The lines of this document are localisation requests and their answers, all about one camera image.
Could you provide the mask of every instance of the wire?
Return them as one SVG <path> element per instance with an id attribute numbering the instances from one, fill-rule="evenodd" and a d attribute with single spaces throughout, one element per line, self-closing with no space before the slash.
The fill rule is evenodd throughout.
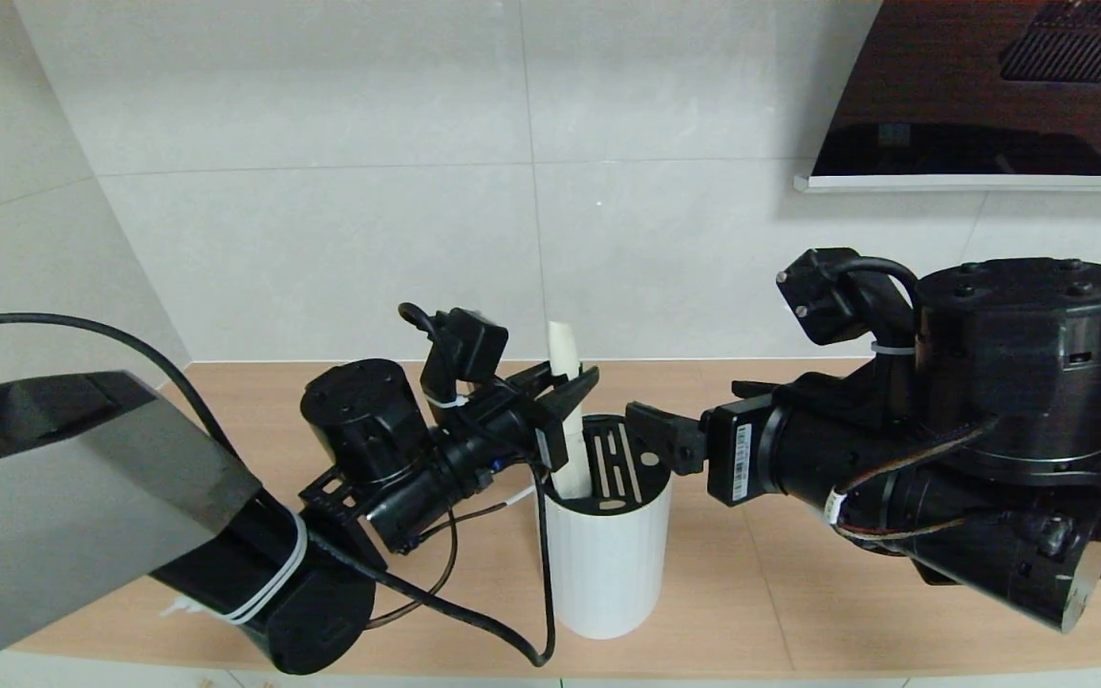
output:
<path id="1" fill-rule="evenodd" d="M 167 379 L 172 380 L 172 384 L 177 387 L 181 395 L 184 396 L 185 401 L 189 403 L 189 408 L 193 408 L 193 414 L 195 414 L 201 422 L 201 426 L 206 427 L 206 434 L 209 435 L 215 441 L 218 441 L 220 447 L 228 450 L 228 454 L 240 458 L 240 454 L 236 451 L 231 441 L 228 440 L 228 435 L 224 432 L 224 428 L 219 426 L 218 419 L 215 419 L 214 414 L 210 413 L 210 406 L 201 400 L 201 396 L 198 395 L 197 389 L 193 387 L 193 384 L 189 382 L 189 379 L 186 378 L 184 372 L 181 372 L 181 369 L 178 369 L 174 362 L 170 361 L 164 353 L 161 353 L 156 348 L 152 347 L 152 345 L 145 343 L 145 341 L 137 338 L 134 335 L 130 335 L 128 331 L 105 325 L 103 323 L 97 323 L 95 319 L 57 314 L 0 314 L 0 325 L 54 325 L 58 327 L 84 329 L 95 331 L 97 335 L 108 337 L 109 339 L 118 340 L 120 343 L 134 349 L 134 351 L 140 352 L 145 359 L 148 359 L 148 361 L 157 367 L 157 369 L 161 369 L 161 371 L 167 375 Z"/>
<path id="2" fill-rule="evenodd" d="M 428 336 L 433 338 L 433 345 L 435 345 L 439 339 L 439 335 L 436 331 L 436 327 L 430 326 L 430 319 L 427 317 L 427 314 L 412 304 L 402 305 L 414 308 L 416 314 L 423 314 L 423 318 L 421 319 L 427 323 L 427 326 L 430 328 Z M 402 314 L 402 318 L 407 319 L 407 321 L 410 320 L 405 310 L 399 308 L 399 313 Z M 193 386 L 184 372 L 181 372 L 178 367 L 172 364 L 172 361 L 164 357 L 164 353 L 161 353 L 156 348 L 153 348 L 152 345 L 145 343 L 145 341 L 130 335 L 130 332 L 105 325 L 103 323 L 92 321 L 92 319 L 57 314 L 0 314 L 0 325 L 23 325 L 23 323 L 31 323 L 32 325 L 54 325 L 95 331 L 97 335 L 118 340 L 120 343 L 127 345 L 127 347 L 140 352 L 144 358 L 148 358 L 150 362 L 153 362 L 154 365 L 159 367 L 159 369 L 161 369 L 164 374 L 170 378 L 170 380 L 172 380 L 172 384 L 177 387 L 181 395 L 184 396 L 189 403 L 189 406 L 192 406 L 193 413 L 197 415 L 201 425 L 206 427 L 206 434 L 209 435 L 215 441 L 218 441 L 218 444 L 224 449 L 228 450 L 228 452 L 232 454 L 233 457 L 239 458 L 239 454 L 237 454 L 236 448 L 232 447 L 231 441 L 228 440 L 228 435 L 224 432 L 222 427 L 219 426 L 218 419 L 215 418 L 214 413 L 211 413 L 207 403 L 201 400 L 200 395 L 198 395 L 197 389 Z M 447 352 L 443 349 L 443 347 L 440 348 L 440 351 L 442 356 L 445 356 L 447 359 Z M 449 370 L 451 374 L 453 369 L 450 365 L 447 370 Z M 542 478 L 538 476 L 541 462 L 536 459 L 525 459 L 524 462 L 530 467 L 530 473 L 533 474 L 533 488 L 538 498 L 538 549 L 542 557 L 542 597 L 543 604 L 546 607 L 547 622 L 546 647 L 543 648 L 541 653 L 538 653 L 537 649 L 534 648 L 523 635 L 512 631 L 510 626 L 497 621 L 497 619 L 492 619 L 487 614 L 481 614 L 473 610 L 468 610 L 466 607 L 454 604 L 444 598 L 437 597 L 436 592 L 423 590 L 414 583 L 406 582 L 406 580 L 399 578 L 399 576 L 393 576 L 388 571 L 378 570 L 368 566 L 367 563 L 360 561 L 350 554 L 342 552 L 341 548 L 330 543 L 330 540 L 325 539 L 323 536 L 319 536 L 316 532 L 309 532 L 308 537 L 325 549 L 325 552 L 331 553 L 333 556 L 338 558 L 341 563 L 345 563 L 345 565 L 358 570 L 359 574 L 367 576 L 367 578 L 374 580 L 377 583 L 384 585 L 386 588 L 401 592 L 403 596 L 411 598 L 411 600 L 417 604 L 427 605 L 428 609 L 436 610 L 447 615 L 447 618 L 456 619 L 462 623 L 468 623 L 470 626 L 480 627 L 480 630 L 498 636 L 499 640 L 505 641 L 505 643 L 512 645 L 512 647 L 519 653 L 525 655 L 525 658 L 528 658 L 533 666 L 546 665 L 546 663 L 550 660 L 550 656 L 554 654 L 555 646 L 554 593 L 550 589 L 550 558 L 549 547 L 547 547 L 546 488 L 543 487 Z M 270 493 L 263 492 L 262 498 L 263 501 L 266 501 L 266 498 L 270 498 L 270 501 L 279 503 L 270 495 Z M 450 561 L 455 563 L 455 549 L 450 552 Z M 390 613 L 397 613 L 401 609 L 402 607 L 399 607 L 397 610 Z M 410 611 L 403 611 L 402 615 L 405 615 L 406 613 L 410 613 Z M 373 619 L 373 621 L 380 622 L 381 619 L 388 618 L 388 615 L 389 614 L 383 614 L 381 618 Z"/>
<path id="3" fill-rule="evenodd" d="M 542 556 L 542 596 L 543 604 L 546 607 L 546 622 L 547 622 L 547 640 L 546 647 L 542 649 L 541 653 L 525 640 L 523 635 L 516 631 L 512 631 L 511 626 L 506 626 L 503 622 L 497 621 L 487 614 L 478 613 L 473 610 L 468 610 L 466 607 L 454 604 L 447 601 L 445 598 L 433 596 L 433 593 L 425 591 L 416 587 L 414 583 L 406 582 L 399 578 L 399 576 L 393 576 L 384 570 L 379 570 L 366 561 L 360 561 L 359 558 L 351 556 L 349 553 L 342 552 L 339 547 L 333 543 L 328 543 L 323 537 L 317 534 L 310 534 L 314 537 L 315 543 L 323 546 L 325 552 L 333 554 L 334 557 L 338 558 L 346 566 L 358 570 L 359 574 L 374 580 L 377 583 L 384 585 L 385 588 L 401 592 L 403 596 L 411 598 L 411 600 L 416 600 L 423 602 L 428 609 L 436 610 L 442 614 L 445 614 L 449 619 L 458 620 L 459 622 L 467 623 L 469 626 L 478 627 L 478 630 L 486 631 L 501 641 L 505 641 L 509 645 L 512 645 L 516 652 L 524 655 L 525 658 L 533 666 L 545 666 L 547 662 L 550 660 L 550 656 L 554 655 L 555 646 L 555 627 L 554 627 L 554 593 L 550 591 L 550 558 L 547 552 L 547 517 L 546 517 L 546 488 L 542 484 L 542 478 L 538 476 L 538 469 L 541 465 L 536 461 L 525 461 L 530 467 L 530 473 L 533 474 L 533 487 L 534 492 L 537 493 L 538 498 L 538 549 Z"/>
<path id="4" fill-rule="evenodd" d="M 840 535 L 848 537 L 848 539 L 861 539 L 865 543 L 886 543 L 886 540 L 892 539 L 908 539 L 909 537 L 949 531 L 951 527 L 964 524 L 968 520 L 970 517 L 952 517 L 942 523 L 915 527 L 912 531 L 889 531 L 887 528 L 857 527 L 855 525 L 836 525 L 835 528 Z"/>
<path id="5" fill-rule="evenodd" d="M 467 517 L 470 517 L 470 514 L 467 514 L 466 517 L 458 518 L 453 514 L 453 510 L 449 510 L 449 520 L 437 526 L 439 528 L 445 528 L 445 527 L 449 528 L 449 534 L 453 537 L 451 537 L 451 545 L 449 545 L 449 561 L 447 561 L 445 565 L 445 571 L 440 574 L 440 578 L 436 581 L 436 583 L 434 583 L 432 588 L 428 589 L 428 592 L 430 592 L 432 596 L 436 596 L 437 592 L 440 592 L 440 589 L 445 588 L 445 583 L 449 582 L 449 576 L 453 576 L 453 567 L 455 567 L 456 563 L 458 563 L 458 522 Z M 415 611 L 421 605 L 423 604 L 421 604 L 421 602 L 416 600 L 406 602 L 406 604 L 397 607 L 397 609 L 393 610 L 392 612 L 385 612 L 379 615 L 379 618 L 369 619 L 368 623 L 363 625 L 363 630 L 371 631 L 373 630 L 373 627 L 385 626 L 386 624 L 393 623 L 399 619 L 403 618 L 403 615 L 410 614 L 412 611 Z"/>
<path id="6" fill-rule="evenodd" d="M 925 462 L 942 457 L 945 454 L 951 452 L 952 449 L 988 435 L 989 432 L 992 432 L 992 428 L 996 427 L 998 419 L 1000 418 L 992 416 L 979 423 L 961 426 L 957 430 L 951 430 L 946 435 L 930 439 L 927 444 L 913 449 L 912 452 L 904 454 L 898 459 L 884 462 L 884 465 L 879 465 L 877 467 L 871 467 L 871 469 L 857 474 L 855 478 L 836 488 L 836 495 L 848 495 L 853 489 L 860 488 L 861 484 L 877 478 L 880 474 L 894 473 L 896 470 L 903 470 L 906 467 L 922 466 Z"/>
<path id="7" fill-rule="evenodd" d="M 920 280 L 912 269 L 903 263 L 887 260 L 887 258 L 857 256 L 830 265 L 829 271 L 835 277 L 851 272 L 877 272 L 898 279 L 900 283 L 903 284 L 903 291 L 908 293 L 912 309 L 916 308 L 916 283 Z"/>
<path id="8" fill-rule="evenodd" d="M 416 537 L 415 540 L 419 545 L 423 545 L 424 543 L 427 543 L 428 539 L 432 539 L 433 535 L 436 535 L 437 533 L 444 531 L 446 527 L 453 527 L 454 531 L 456 531 L 456 524 L 464 522 L 464 520 L 470 520 L 472 517 L 484 517 L 484 515 L 487 515 L 487 514 L 493 514 L 493 513 L 502 510 L 506 505 L 508 505 L 508 502 L 501 502 L 499 504 L 492 504 L 490 506 L 487 506 L 487 509 L 484 509 L 484 510 L 478 510 L 477 512 L 470 512 L 467 515 L 464 515 L 464 517 L 456 518 L 456 522 L 454 522 L 453 518 L 447 520 L 447 522 L 445 522 L 445 523 L 442 523 L 439 525 L 434 525 L 433 527 L 427 528 L 427 531 L 424 531 L 423 533 L 419 533 L 418 537 Z"/>

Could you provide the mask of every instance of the cable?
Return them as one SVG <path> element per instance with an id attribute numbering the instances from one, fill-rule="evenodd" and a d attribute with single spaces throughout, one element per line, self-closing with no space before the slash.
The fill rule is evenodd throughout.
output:
<path id="1" fill-rule="evenodd" d="M 456 396 L 456 369 L 453 359 L 449 357 L 449 349 L 445 346 L 445 339 L 440 338 L 440 328 L 432 320 L 432 317 L 410 301 L 403 301 L 397 305 L 397 315 L 406 323 L 411 323 L 432 340 L 432 349 L 440 357 L 440 364 L 445 367 L 446 389 L 438 389 L 437 396 L 440 402 L 453 402 Z"/>
<path id="2" fill-rule="evenodd" d="M 833 265 L 827 266 L 827 271 L 835 277 L 851 272 L 877 272 L 898 279 L 903 284 L 904 292 L 908 293 L 908 301 L 912 301 L 912 309 L 916 308 L 916 283 L 918 279 L 907 265 L 898 263 L 887 258 L 857 256 L 848 258 Z"/>
<path id="3" fill-rule="evenodd" d="M 521 459 L 520 462 L 527 462 L 527 459 Z M 458 518 L 458 523 L 461 523 L 462 520 L 470 520 L 472 517 L 483 517 L 483 515 L 493 514 L 493 513 L 502 510 L 504 506 L 512 506 L 516 502 L 520 502 L 521 500 L 524 500 L 525 496 L 528 496 L 530 492 L 533 492 L 533 485 L 532 484 L 530 484 L 528 488 L 521 489 L 521 491 L 517 492 L 515 495 L 506 498 L 506 500 L 503 500 L 499 504 L 492 504 L 490 506 L 487 506 L 487 509 L 478 510 L 477 512 L 470 512 L 467 515 L 464 515 L 464 517 L 459 517 Z M 442 523 L 442 524 L 437 525 L 436 527 L 428 528 L 428 531 L 425 531 L 425 532 L 421 533 L 418 535 L 418 539 L 416 539 L 416 540 L 418 540 L 419 545 L 423 545 L 424 543 L 427 543 L 427 540 L 430 539 L 430 537 L 433 535 L 436 535 L 437 533 L 444 531 L 446 527 L 447 527 L 447 523 Z"/>
<path id="4" fill-rule="evenodd" d="M 533 474 L 534 492 L 537 493 L 538 498 L 538 549 L 542 556 L 542 596 L 543 604 L 546 607 L 547 622 L 546 647 L 541 653 L 523 635 L 516 631 L 512 631 L 512 627 L 497 621 L 497 619 L 473 610 L 468 610 L 466 607 L 454 604 L 445 598 L 432 596 L 428 591 L 416 587 L 414 583 L 406 582 L 406 580 L 399 578 L 399 576 L 393 576 L 388 571 L 368 566 L 366 561 L 360 561 L 359 558 L 342 552 L 342 549 L 337 548 L 336 545 L 328 543 L 328 540 L 315 535 L 315 533 L 310 534 L 310 536 L 314 537 L 315 543 L 323 546 L 325 552 L 333 554 L 334 557 L 345 563 L 346 566 L 358 570 L 366 578 L 384 585 L 390 590 L 401 592 L 403 596 L 411 598 L 411 600 L 423 602 L 428 609 L 436 610 L 449 619 L 456 619 L 459 622 L 478 627 L 478 630 L 486 631 L 512 645 L 516 652 L 525 655 L 525 658 L 533 666 L 545 666 L 550 660 L 550 656 L 554 655 L 555 646 L 554 593 L 550 591 L 550 558 L 549 552 L 547 552 L 549 547 L 547 547 L 546 488 L 543 487 L 541 476 L 538 476 L 541 465 L 536 461 L 525 461 L 525 463 L 530 467 L 530 473 Z"/>
<path id="5" fill-rule="evenodd" d="M 467 514 L 465 517 L 458 518 L 453 514 L 453 510 L 449 510 L 449 520 L 437 526 L 437 528 L 449 528 L 451 545 L 449 545 L 449 561 L 445 565 L 445 571 L 440 574 L 439 580 L 437 580 L 436 583 L 428 589 L 428 592 L 432 593 L 432 596 L 436 596 L 437 592 L 440 592 L 440 589 L 445 588 L 445 583 L 449 582 L 449 576 L 453 576 L 453 567 L 455 567 L 456 563 L 458 563 L 458 522 L 459 520 L 467 520 L 468 517 L 471 517 L 471 515 L 472 514 Z M 385 612 L 379 615 L 379 618 L 369 619 L 368 623 L 363 625 L 363 630 L 371 631 L 373 627 L 385 626 L 386 624 L 393 623 L 403 618 L 403 615 L 410 614 L 421 605 L 423 604 L 418 601 L 406 602 L 406 604 L 397 607 L 397 609 L 392 612 Z"/>
<path id="6" fill-rule="evenodd" d="M 974 441 L 989 432 L 996 427 L 996 422 L 1000 418 L 995 416 L 984 418 L 982 422 L 972 423 L 970 425 L 964 425 L 957 430 L 948 432 L 946 435 L 940 435 L 927 441 L 925 445 L 920 445 L 912 450 L 912 452 L 904 454 L 903 457 L 894 459 L 892 461 L 884 462 L 884 465 L 873 467 L 873 469 L 865 470 L 863 473 L 857 474 L 848 482 L 840 484 L 839 488 L 835 488 L 836 495 L 848 495 L 853 489 L 860 488 L 861 484 L 877 478 L 880 474 L 894 473 L 896 470 L 905 469 L 906 467 L 922 466 L 925 462 L 929 462 L 936 458 L 945 456 L 945 454 L 950 452 L 952 449 L 961 447 L 962 445 L 969 445 L 970 441 Z"/>
<path id="7" fill-rule="evenodd" d="M 189 403 L 189 408 L 193 409 L 193 414 L 195 414 L 201 422 L 201 426 L 206 427 L 206 434 L 210 436 L 210 439 L 217 441 L 217 444 L 226 449 L 228 454 L 231 454 L 231 456 L 240 458 L 240 454 L 236 452 L 236 448 L 232 447 L 231 441 L 228 440 L 228 435 L 224 432 L 224 428 L 219 426 L 218 419 L 215 419 L 214 414 L 210 413 L 210 406 L 201 400 L 201 396 L 198 395 L 197 389 L 193 387 L 193 384 L 189 382 L 189 379 L 186 378 L 184 372 L 181 372 L 178 367 L 172 364 L 172 361 L 170 361 L 164 353 L 159 352 L 159 350 L 152 347 L 152 345 L 145 343 L 145 341 L 137 338 L 134 335 L 130 335 L 128 331 L 105 325 L 103 323 L 97 323 L 95 319 L 57 314 L 0 314 L 0 325 L 55 325 L 58 327 L 84 329 L 95 331 L 97 335 L 108 337 L 109 339 L 118 340 L 120 343 L 134 349 L 148 359 L 148 361 L 156 365 L 157 369 L 161 369 L 161 371 L 167 375 L 167 379 L 172 380 L 172 384 L 177 387 L 181 395 L 184 396 L 185 401 Z"/>
<path id="8" fill-rule="evenodd" d="M 942 523 L 915 527 L 912 531 L 883 531 L 883 528 L 857 527 L 855 525 L 836 525 L 835 527 L 836 532 L 848 537 L 848 539 L 861 539 L 865 543 L 886 543 L 886 540 L 891 539 L 908 539 L 909 537 L 948 531 L 948 528 L 964 524 L 968 520 L 970 517 L 952 517 Z"/>
<path id="9" fill-rule="evenodd" d="M 472 517 L 484 517 L 484 515 L 487 515 L 487 514 L 493 514 L 493 513 L 502 510 L 506 505 L 508 505 L 508 502 L 501 502 L 499 504 L 492 504 L 490 506 L 487 506 L 487 509 L 484 509 L 484 510 L 478 510 L 477 512 L 470 512 L 467 515 L 464 515 L 464 517 L 456 518 L 456 523 L 461 523 L 461 522 L 464 522 L 464 520 L 470 520 Z M 456 525 L 455 525 L 454 522 L 451 522 L 451 520 L 449 520 L 449 522 L 442 523 L 439 525 L 434 525 L 433 527 L 427 528 L 427 531 L 424 531 L 423 533 L 419 533 L 418 537 L 416 537 L 415 540 L 419 545 L 423 545 L 424 543 L 427 543 L 428 539 L 432 539 L 433 535 L 436 535 L 437 533 L 444 531 L 446 527 L 456 527 Z"/>
<path id="10" fill-rule="evenodd" d="M 417 308 L 412 304 L 402 304 L 402 308 L 399 308 L 399 313 L 402 314 L 402 318 L 410 321 L 406 310 L 403 310 L 406 306 L 414 308 L 411 310 L 411 316 L 417 318 L 418 314 L 423 314 L 421 321 L 425 323 L 425 326 L 429 327 L 428 336 L 432 337 L 433 345 L 439 339 L 439 332 L 437 332 L 436 327 L 430 325 L 430 318 L 423 309 Z M 184 372 L 181 372 L 178 367 L 172 364 L 172 361 L 164 357 L 156 348 L 152 345 L 145 343 L 145 341 L 130 335 L 130 332 L 123 331 L 121 329 L 105 325 L 103 323 L 92 321 L 92 319 L 64 316 L 57 314 L 34 314 L 34 313 L 14 313 L 14 314 L 0 314 L 0 325 L 25 325 L 25 323 L 31 323 L 32 325 L 54 325 L 61 327 L 70 327 L 75 329 L 84 329 L 88 331 L 95 331 L 97 335 L 108 337 L 120 341 L 120 343 L 127 345 L 131 349 L 140 352 L 143 357 L 148 358 L 150 362 L 159 367 L 164 374 L 172 380 L 172 384 L 177 387 L 181 395 L 189 403 L 193 408 L 193 413 L 197 415 L 201 425 L 206 427 L 206 434 L 209 435 L 217 444 L 219 444 L 227 452 L 232 454 L 233 457 L 239 458 L 239 452 L 232 447 L 231 440 L 228 440 L 228 435 L 224 432 L 222 427 L 219 426 L 219 422 L 215 418 L 214 413 L 211 413 L 209 406 L 198 392 L 186 378 Z M 445 348 L 439 348 L 442 356 L 445 357 L 447 362 L 447 351 Z M 453 367 L 448 365 L 447 371 L 451 374 Z M 309 532 L 309 539 L 317 543 L 325 552 L 331 553 L 334 557 L 338 558 L 341 563 L 350 566 L 359 574 L 367 576 L 374 580 L 377 583 L 384 585 L 384 587 L 393 589 L 394 591 L 401 592 L 403 596 L 411 598 L 416 604 L 423 604 L 429 607 L 432 610 L 436 610 L 450 619 L 456 619 L 462 623 L 468 623 L 470 626 L 480 627 L 480 630 L 487 633 L 493 634 L 494 636 L 501 637 L 509 645 L 512 645 L 521 654 L 528 658 L 533 666 L 543 666 L 550 660 L 550 656 L 554 654 L 555 646 L 555 627 L 554 627 L 554 593 L 550 589 L 550 558 L 549 558 L 549 547 L 547 547 L 547 522 L 546 522 L 546 488 L 543 487 L 541 476 L 538 476 L 538 467 L 541 462 L 536 459 L 527 459 L 525 463 L 530 467 L 530 473 L 533 476 L 533 488 L 534 492 L 537 493 L 538 498 L 538 549 L 542 557 L 542 596 L 543 604 L 546 607 L 546 620 L 547 620 L 547 640 L 546 647 L 542 649 L 541 653 L 525 640 L 520 633 L 512 631 L 510 626 L 504 623 L 492 619 L 489 615 L 478 613 L 472 610 L 468 610 L 466 607 L 454 604 L 445 600 L 444 598 L 437 597 L 436 593 L 429 592 L 427 590 L 419 589 L 414 583 L 406 582 L 397 578 L 397 576 L 390 575 L 388 571 L 378 570 L 367 563 L 360 561 L 358 558 L 352 557 L 350 554 L 341 552 L 339 547 L 329 543 L 324 537 L 317 535 L 316 532 Z M 450 561 L 455 563 L 455 548 L 450 552 Z M 403 607 L 399 607 L 397 610 L 390 613 L 397 613 Z M 402 611 L 402 615 L 410 613 L 410 611 Z M 389 614 L 383 614 L 381 618 L 373 619 L 373 621 L 379 621 L 388 618 Z M 396 615 L 383 623 L 389 623 L 394 621 Z"/>
<path id="11" fill-rule="evenodd" d="M 951 430 L 946 435 L 933 438 L 927 444 L 913 449 L 912 452 L 905 454 L 905 456 L 898 459 L 884 462 L 884 465 L 879 465 L 877 467 L 871 467 L 871 469 L 865 470 L 863 473 L 853 476 L 848 482 L 830 490 L 830 495 L 827 496 L 827 502 L 822 506 L 822 517 L 827 520 L 827 523 L 830 523 L 831 527 L 836 528 L 836 532 L 848 537 L 848 539 L 874 540 L 874 543 L 877 543 L 877 540 L 907 539 L 908 537 L 927 535 L 964 524 L 968 518 L 966 515 L 964 517 L 955 517 L 934 525 L 912 528 L 912 531 L 896 531 L 895 528 L 865 528 L 840 524 L 839 515 L 843 509 L 843 500 L 847 500 L 853 489 L 860 488 L 861 484 L 877 478 L 880 474 L 894 473 L 906 467 L 923 466 L 926 462 L 936 460 L 936 458 L 944 457 L 953 448 L 970 444 L 970 441 L 988 435 L 989 432 L 992 432 L 993 427 L 996 427 L 998 419 L 1000 418 L 992 416 L 979 423 L 964 425 L 957 428 L 957 430 Z"/>

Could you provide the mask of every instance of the vent grille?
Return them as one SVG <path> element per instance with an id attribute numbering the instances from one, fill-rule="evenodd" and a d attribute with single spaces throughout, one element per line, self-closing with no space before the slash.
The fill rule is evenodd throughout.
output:
<path id="1" fill-rule="evenodd" d="M 1045 3 L 1001 56 L 1006 81 L 1101 84 L 1101 1 Z"/>

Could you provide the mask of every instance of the white tile floor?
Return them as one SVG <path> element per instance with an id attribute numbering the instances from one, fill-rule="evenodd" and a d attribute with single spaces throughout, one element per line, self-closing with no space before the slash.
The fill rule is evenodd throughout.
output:
<path id="1" fill-rule="evenodd" d="M 628 680 L 287 676 L 0 653 L 0 688 L 1101 688 L 1101 669 L 1003 676 L 830 680 Z"/>

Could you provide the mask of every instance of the white object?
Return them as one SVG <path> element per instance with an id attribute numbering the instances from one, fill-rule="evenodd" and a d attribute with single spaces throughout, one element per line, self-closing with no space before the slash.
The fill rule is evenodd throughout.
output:
<path id="1" fill-rule="evenodd" d="M 567 323 L 547 323 L 547 349 L 550 350 L 550 373 L 568 375 L 575 380 L 580 375 L 580 353 L 576 352 L 576 339 Z M 585 447 L 585 422 L 580 406 L 571 411 L 563 422 L 563 435 L 568 440 L 568 462 L 550 474 L 554 491 L 564 500 L 577 500 L 590 494 L 589 449 Z"/>
<path id="2" fill-rule="evenodd" d="M 227 614 L 218 614 L 211 612 L 206 607 L 198 604 L 193 598 L 187 598 L 181 596 L 176 600 L 172 601 L 170 609 L 161 612 L 161 615 L 170 615 L 176 611 L 185 611 L 186 613 L 198 613 L 206 612 L 214 615 L 218 615 L 219 619 L 227 621 L 232 624 L 232 626 L 243 626 L 243 624 L 249 623 L 253 620 L 254 615 L 258 615 L 259 611 L 262 611 L 262 607 L 269 604 L 271 600 L 279 594 L 279 591 L 283 589 L 284 585 L 287 585 L 287 580 L 292 579 L 292 575 L 301 567 L 301 564 L 305 560 L 305 553 L 308 549 L 308 526 L 305 525 L 305 518 L 301 517 L 301 514 L 294 512 L 292 506 L 286 506 L 287 512 L 292 513 L 292 518 L 296 524 L 296 546 L 292 552 L 292 556 L 287 557 L 287 561 L 275 571 L 274 578 L 270 580 L 266 585 L 263 585 L 262 589 L 254 593 L 252 598 L 244 604 L 240 605 L 240 609 Z"/>
<path id="3" fill-rule="evenodd" d="M 861 174 L 795 176 L 804 193 L 843 192 L 1097 192 L 1099 175 L 1062 174 Z"/>
<path id="4" fill-rule="evenodd" d="M 822 506 L 822 517 L 827 518 L 827 523 L 830 525 L 839 523 L 839 510 L 843 509 L 843 500 L 847 498 L 848 495 L 839 495 L 833 489 L 830 491 L 827 503 Z"/>
<path id="5" fill-rule="evenodd" d="M 633 632 L 661 597 L 673 481 L 640 509 L 617 515 L 547 505 L 554 613 L 595 641 Z"/>

